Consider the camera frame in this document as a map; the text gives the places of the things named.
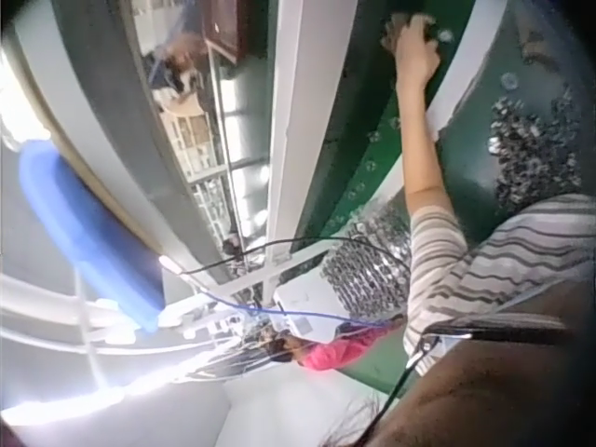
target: small metal washer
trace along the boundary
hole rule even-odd
[[[506,91],[517,90],[520,86],[520,81],[516,74],[505,73],[501,76],[501,86],[503,86]]]

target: white cable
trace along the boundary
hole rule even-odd
[[[32,337],[31,335],[15,332],[3,327],[0,327],[0,337],[6,338],[7,340],[10,340],[15,343],[21,343],[23,345],[29,345],[34,347],[41,347],[43,349],[49,349],[52,351],[70,352],[73,354],[87,354],[87,350],[83,345],[71,345],[62,342],[43,340],[41,338]],[[209,340],[208,342],[202,343],[138,349],[129,349],[122,347],[97,347],[96,352],[102,356],[151,356],[155,354],[168,354],[169,352],[184,351],[187,349],[194,349],[197,347],[212,344],[213,342]]]
[[[95,345],[91,343],[89,339],[89,331],[91,325],[89,322],[89,314],[87,310],[87,299],[85,297],[85,284],[83,278],[78,270],[74,271],[74,294],[77,298],[78,304],[78,319],[79,329],[81,330],[81,339],[83,340],[83,346],[87,353],[87,360],[89,368],[91,369],[91,375],[95,380],[98,389],[108,388],[108,381],[102,371],[100,360],[97,357],[97,350]]]

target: fluorescent light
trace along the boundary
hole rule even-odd
[[[224,79],[220,81],[220,89],[222,90],[223,111],[234,112],[237,109],[235,82]]]
[[[100,298],[98,300],[95,300],[95,304],[98,305],[99,307],[102,307],[104,309],[109,309],[109,310],[120,310],[120,306],[118,305],[118,302],[114,301],[114,300],[109,300],[107,298]]]
[[[108,345],[134,345],[137,336],[132,328],[119,328],[108,332],[104,341]]]
[[[237,116],[227,116],[223,120],[223,129],[225,131],[225,141],[227,142],[227,151],[230,155],[230,163],[239,161],[242,158],[242,139],[240,137],[240,124]]]
[[[168,256],[159,256],[159,263],[162,264],[164,268],[167,268],[174,275],[180,275],[183,272],[182,268],[176,263],[174,263]]]
[[[176,368],[164,368],[139,377],[126,387],[127,394],[141,396],[170,383],[177,376]]]
[[[216,346],[162,370],[150,372],[139,377],[126,387],[113,387],[96,391],[84,396],[77,396],[51,402],[24,402],[16,407],[2,411],[2,418],[11,426],[39,426],[65,419],[72,419],[85,414],[95,413],[116,405],[127,395],[139,396],[159,389],[169,383],[182,382],[181,378],[198,368],[209,364],[211,359],[239,345],[242,339],[232,337],[227,342]]]
[[[40,426],[63,419],[95,413],[116,405],[124,398],[120,387],[52,402],[25,402],[2,411],[2,418],[11,426]]]
[[[248,219],[251,216],[249,214],[249,202],[247,201],[247,199],[241,198],[240,200],[237,201],[236,205],[238,208],[238,217],[240,218],[240,220],[248,221]]]
[[[27,100],[4,51],[0,51],[0,117],[2,139],[13,151],[29,140],[51,138]]]
[[[194,329],[187,329],[183,332],[183,337],[185,340],[195,340],[196,332]]]
[[[234,194],[237,200],[246,195],[246,176],[241,170],[232,171],[232,182],[234,182]]]
[[[263,183],[267,183],[269,182],[269,167],[268,166],[263,166],[261,168],[261,172],[259,173],[259,178],[261,179],[261,182]]]
[[[259,212],[257,212],[254,215],[254,223],[257,226],[263,226],[263,224],[265,222],[267,222],[267,216],[269,215],[269,213],[267,212],[267,210],[260,210]]]
[[[251,221],[240,221],[240,231],[243,237],[248,237],[252,234],[252,222]]]

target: ceiling light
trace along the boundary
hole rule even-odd
[[[120,306],[118,305],[118,302],[116,302],[114,300],[109,300],[107,298],[100,298],[95,301],[95,304],[98,305],[99,307],[104,308],[104,309],[117,310],[117,311],[120,310]]]
[[[159,256],[159,263],[162,264],[164,268],[167,268],[174,275],[180,275],[183,272],[182,268],[176,263],[174,263],[168,256]]]
[[[132,328],[119,328],[109,332],[104,341],[108,345],[134,345],[137,336]]]
[[[27,100],[4,51],[0,51],[0,123],[2,141],[13,151],[29,140],[51,138]]]
[[[183,332],[183,337],[185,340],[195,340],[196,332],[194,329],[187,329]]]
[[[251,221],[241,221],[240,222],[240,231],[242,232],[243,237],[248,237],[252,234],[252,222]]]
[[[262,226],[265,222],[267,222],[268,215],[269,213],[267,212],[267,210],[260,210],[254,215],[254,223],[257,226]]]
[[[259,178],[261,179],[261,182],[263,182],[263,183],[269,182],[269,167],[268,166],[263,166],[261,168],[261,173],[259,174]]]

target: woman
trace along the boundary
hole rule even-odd
[[[501,224],[478,248],[468,249],[426,122],[425,88],[440,64],[437,43],[425,39],[431,22],[415,15],[400,30],[390,25],[384,39],[398,71],[405,196],[412,223],[406,351],[413,353],[421,332],[432,323],[504,308],[561,318],[580,333],[585,317],[595,315],[590,300],[594,201],[567,195],[534,204]],[[422,377],[398,405],[349,445],[513,445],[543,409],[553,408],[551,396],[570,356],[557,346],[440,344],[419,363]],[[594,403],[589,407],[592,417]]]
[[[384,328],[343,324],[338,327],[335,339],[328,344],[283,333],[265,345],[265,349],[275,362],[296,361],[313,371],[336,370],[360,359],[379,340],[400,328],[403,322],[404,318],[398,317]]]

